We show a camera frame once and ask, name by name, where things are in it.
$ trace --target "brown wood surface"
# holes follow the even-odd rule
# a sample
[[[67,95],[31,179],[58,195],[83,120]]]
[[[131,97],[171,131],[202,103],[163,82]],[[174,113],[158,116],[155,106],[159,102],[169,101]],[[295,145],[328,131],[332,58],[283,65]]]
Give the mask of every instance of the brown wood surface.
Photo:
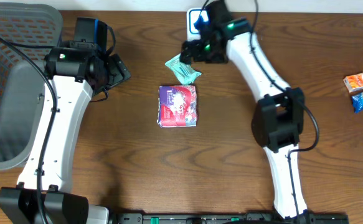
[[[164,63],[186,39],[184,12],[64,11],[64,37],[78,16],[111,25],[129,81],[85,112],[73,163],[73,193],[90,203],[147,213],[271,210],[270,166],[250,130],[255,103],[236,67],[194,64],[196,128],[161,129],[158,87],[177,85]],[[252,18],[253,14],[239,14]],[[363,15],[261,14],[263,51],[300,87],[321,128],[318,147],[299,156],[303,194],[315,212],[346,212],[363,223],[363,111],[354,114],[342,79],[363,72]],[[306,116],[301,145],[314,138]],[[21,169],[0,172],[13,187]],[[8,223],[0,211],[0,223]]]

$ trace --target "green led light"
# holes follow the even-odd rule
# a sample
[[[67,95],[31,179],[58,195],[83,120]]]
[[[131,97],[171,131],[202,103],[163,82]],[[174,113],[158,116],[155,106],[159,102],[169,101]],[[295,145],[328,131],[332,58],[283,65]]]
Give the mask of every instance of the green led light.
[[[233,29],[233,23],[227,25],[228,29]]]
[[[159,224],[159,218],[152,217],[151,224]]]

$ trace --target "wire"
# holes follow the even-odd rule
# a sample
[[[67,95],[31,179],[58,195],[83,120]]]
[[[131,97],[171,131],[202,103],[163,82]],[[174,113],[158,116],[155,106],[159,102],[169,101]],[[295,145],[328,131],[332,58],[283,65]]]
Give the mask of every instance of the wire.
[[[48,87],[48,89],[50,90],[50,93],[51,93],[51,97],[52,97],[51,117],[50,117],[49,125],[47,127],[47,132],[45,133],[45,136],[44,136],[43,146],[42,146],[42,150],[40,152],[39,163],[37,165],[37,170],[36,170],[37,171],[37,187],[36,187],[37,205],[38,205],[39,212],[40,212],[40,215],[42,217],[43,223],[44,224],[49,224],[48,221],[47,221],[47,216],[45,214],[44,204],[43,204],[43,201],[42,201],[42,168],[43,168],[45,150],[47,148],[47,143],[49,141],[52,125],[54,123],[55,114],[57,112],[57,96],[55,95],[55,91],[52,88],[52,85],[49,82],[49,79],[44,75],[43,71],[26,54],[24,54],[23,52],[18,50],[13,44],[11,44],[10,42],[2,39],[1,37],[0,37],[0,42],[2,44],[4,44],[5,46],[9,47],[11,50],[13,50],[19,56],[23,57],[27,62],[29,62],[30,65],[32,65],[32,67],[42,77],[42,79],[44,80],[45,84],[47,85],[47,87]]]
[[[200,12],[199,12],[199,16],[198,16],[198,21],[200,20],[200,15],[202,14],[202,11],[205,9],[207,3],[209,2],[210,0],[206,0],[204,5],[202,6],[202,9],[200,9]]]
[[[9,42],[9,44],[12,44],[13,46],[16,47],[23,47],[23,48],[30,48],[30,49],[52,49],[54,48],[54,46],[44,46],[44,45],[25,45],[25,44],[18,44],[18,43],[14,43],[14,42]]]
[[[283,93],[286,93],[289,90],[285,90],[282,87],[280,87],[275,80],[273,80],[269,74],[267,73],[267,71],[264,69],[263,65],[260,63],[259,59],[257,58],[256,52],[255,52],[255,48],[252,45],[252,40],[253,40],[253,35],[255,33],[255,28],[257,25],[257,21],[258,21],[258,13],[259,13],[259,8],[258,8],[258,2],[257,0],[255,1],[255,7],[256,7],[256,13],[255,13],[255,20],[253,22],[252,25],[252,29],[251,29],[251,34],[250,34],[250,38],[249,38],[249,45],[250,45],[250,51],[253,54],[253,57],[256,60],[256,63],[258,64],[258,66],[261,68],[261,70],[263,71],[263,73],[265,74],[265,76],[267,77],[267,79],[270,81],[270,83],[275,86],[277,89],[279,89],[280,91],[282,91]],[[314,117],[314,115],[312,114],[312,112],[310,111],[310,109],[304,105],[303,102],[301,102],[300,100],[296,100],[298,102],[298,104],[302,107],[302,109],[305,110],[305,112],[307,113],[307,115],[310,117],[311,121],[313,122],[314,128],[315,128],[315,132],[316,132],[316,137],[315,140],[313,142],[313,144],[310,147],[307,147],[305,149],[293,149],[290,150],[288,152],[288,165],[289,165],[289,172],[290,172],[290,177],[291,177],[291,184],[292,184],[292,193],[293,193],[293,200],[295,201],[295,208],[296,208],[296,219],[298,221],[298,223],[300,223],[300,219],[299,219],[299,208],[298,208],[298,202],[297,202],[297,198],[296,198],[296,189],[295,189],[295,182],[293,180],[293,173],[292,173],[292,164],[291,164],[291,154],[294,152],[306,152],[306,151],[310,151],[312,149],[314,149],[319,141],[319,127],[318,127],[318,123],[316,118]]]
[[[112,29],[112,27],[110,27],[110,26],[107,26],[106,27],[108,30],[109,30],[109,32],[111,33],[111,37],[112,37],[112,46],[105,52],[105,54],[107,55],[107,56],[109,56],[111,53],[112,53],[112,51],[113,51],[113,49],[115,49],[115,44],[116,44],[116,38],[115,38],[115,34],[113,33],[113,29]]]
[[[105,98],[102,98],[102,99],[99,99],[99,100],[90,100],[90,103],[96,103],[96,102],[101,102],[101,101],[107,100],[108,97],[109,97],[108,91],[106,90],[106,88],[104,88],[102,91],[105,94]]]

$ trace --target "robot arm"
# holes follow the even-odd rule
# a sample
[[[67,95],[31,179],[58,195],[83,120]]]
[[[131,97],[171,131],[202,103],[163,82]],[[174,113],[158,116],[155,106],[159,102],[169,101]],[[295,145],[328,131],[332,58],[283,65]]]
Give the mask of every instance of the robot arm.
[[[238,67],[242,76],[248,83],[255,101],[258,102],[266,95],[275,96],[282,94],[282,92],[270,83],[261,68],[258,66],[256,60],[253,58],[253,55],[250,52],[251,48],[249,46],[250,35],[251,33],[246,32],[235,36],[232,40],[229,40],[227,43],[227,57]],[[275,80],[275,82],[282,88],[289,88],[289,84],[287,84],[287,82],[285,82],[275,72],[274,68],[265,57],[257,41],[256,34],[253,34],[252,44],[254,45],[254,49],[260,63],[268,72],[269,76],[271,76],[272,79]],[[268,147],[264,147],[267,158],[270,162],[271,174],[273,177],[275,191],[274,207],[283,218],[292,218],[296,216],[287,155],[290,150],[298,148],[298,144],[290,144],[280,148],[278,153],[274,153]],[[305,204],[301,193],[298,170],[298,153],[291,154],[291,165],[299,214],[302,214],[304,210],[307,209],[307,205]]]
[[[113,46],[106,50],[107,30]],[[50,223],[107,224],[105,207],[89,205],[85,197],[72,195],[72,164],[83,114],[93,95],[129,79],[130,73],[117,54],[110,55],[115,36],[98,19],[78,18],[75,40],[54,47],[45,57],[47,78],[57,97],[57,112],[47,141],[41,168],[44,210]],[[3,187],[0,207],[13,223],[41,223],[37,209],[37,170],[45,141],[53,98],[45,86],[42,115],[31,154],[17,187]]]
[[[291,172],[299,214],[296,214],[287,157],[291,150],[299,148],[298,135],[303,131],[303,110],[295,99],[304,101],[303,93],[300,89],[290,90],[289,84],[275,72],[265,57],[257,41],[257,35],[250,32],[249,23],[245,19],[234,20],[224,1],[210,3],[202,12],[201,21],[198,14],[201,14],[200,9],[190,9],[187,13],[188,19],[198,20],[194,24],[188,21],[187,25],[198,27],[199,35],[188,29],[189,41],[183,44],[181,61],[227,63],[230,60],[238,67],[258,103],[252,121],[252,131],[270,162],[275,190],[274,206],[282,218],[293,218],[302,214],[307,205],[301,193],[298,155],[291,154]],[[278,86],[290,91],[283,92],[272,85],[259,67],[251,52],[251,35],[255,55],[260,64]]]

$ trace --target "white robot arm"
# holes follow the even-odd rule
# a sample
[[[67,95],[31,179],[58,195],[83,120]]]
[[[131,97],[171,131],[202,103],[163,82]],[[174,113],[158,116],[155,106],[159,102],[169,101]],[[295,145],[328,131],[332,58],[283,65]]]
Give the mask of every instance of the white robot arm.
[[[229,40],[227,43],[227,57],[238,67],[257,102],[263,99],[265,95],[275,96],[282,92],[270,83],[254,59],[250,51],[251,47],[249,46],[250,35],[251,33],[247,32],[237,35],[233,40]],[[253,34],[252,44],[254,45],[256,56],[269,76],[282,88],[289,88],[289,84],[275,72],[265,57],[257,41],[256,34]],[[274,207],[283,218],[297,216],[287,156],[291,150],[298,148],[298,144],[290,144],[289,146],[280,148],[278,153],[274,153],[269,148],[264,147],[273,176],[275,191]],[[299,214],[302,214],[307,209],[307,205],[301,193],[297,152],[291,154],[291,165]]]
[[[56,185],[61,192],[72,189],[72,164],[77,136],[84,111],[92,98],[93,90],[87,81],[75,82],[74,77],[54,76],[51,81],[56,90],[59,112],[55,116],[44,156],[42,190]],[[52,108],[52,97],[45,94],[39,127],[26,166],[17,183],[27,189],[36,189],[36,170]]]
[[[215,15],[218,14],[218,12],[216,12],[217,10],[216,8],[213,9],[212,7],[209,10],[211,10],[210,13],[212,14],[212,16],[213,14]],[[203,23],[206,24],[210,23],[207,11],[201,12],[201,9],[199,8],[193,8],[188,10],[187,34],[188,34],[188,41],[190,43],[194,43],[194,41],[195,43],[199,43],[199,40],[201,40],[201,35],[199,34],[199,31],[193,28],[196,25],[195,22],[198,20],[199,15],[202,16]],[[235,23],[231,22],[228,24],[226,29],[229,28],[234,29],[235,26],[237,26],[236,24],[237,22]],[[226,58],[224,58],[224,62],[226,62],[228,59],[237,66],[242,76],[246,80],[248,86],[250,87],[253,93],[253,97],[255,98],[255,101],[258,102],[259,100],[264,99],[266,96],[276,96],[282,94],[283,92],[279,88],[271,84],[271,81],[269,81],[268,77],[264,74],[262,68],[260,68],[255,57],[253,56],[251,50],[252,48],[250,46],[251,35],[253,35],[252,47],[255,51],[255,55],[259,60],[260,64],[267,71],[267,74],[282,89],[285,90],[290,86],[276,73],[274,68],[271,66],[270,62],[265,57],[258,43],[257,35],[255,33],[252,34],[249,31],[241,32],[241,34],[235,35],[229,40],[227,40],[224,52],[226,54]],[[204,45],[206,44],[208,45],[210,44],[211,48],[213,48],[212,43],[210,43],[210,41],[204,42]],[[190,48],[190,46],[183,46],[183,49],[188,49],[188,48]],[[186,52],[188,54],[188,57],[190,56],[193,57],[194,52],[191,51],[188,52],[188,50]],[[197,54],[199,55],[197,56],[198,58],[197,60],[204,60],[206,62],[211,62],[210,61],[211,58],[208,59],[207,57],[213,57],[214,55],[213,52],[207,53],[206,58],[202,57],[202,54],[205,54],[205,52],[203,53],[199,52]],[[218,56],[215,59],[217,60],[216,61],[217,63],[223,62],[222,59],[219,59]],[[291,150],[298,149],[299,148],[298,144],[289,144],[283,146],[279,148],[278,152],[276,153],[266,146],[263,148],[270,162],[271,174],[273,176],[273,183],[275,190],[275,200],[274,200],[275,209],[283,218],[288,218],[288,217],[293,218],[297,215],[302,214],[307,209],[307,205],[305,204],[303,195],[301,193],[299,170],[298,170],[298,153],[293,153],[290,156],[291,156],[291,167],[292,167],[293,180],[295,184],[295,194],[296,194],[296,201],[298,203],[297,206],[299,209],[299,214],[296,214],[296,205],[295,205],[295,199],[293,197],[290,168],[288,163],[288,153]]]

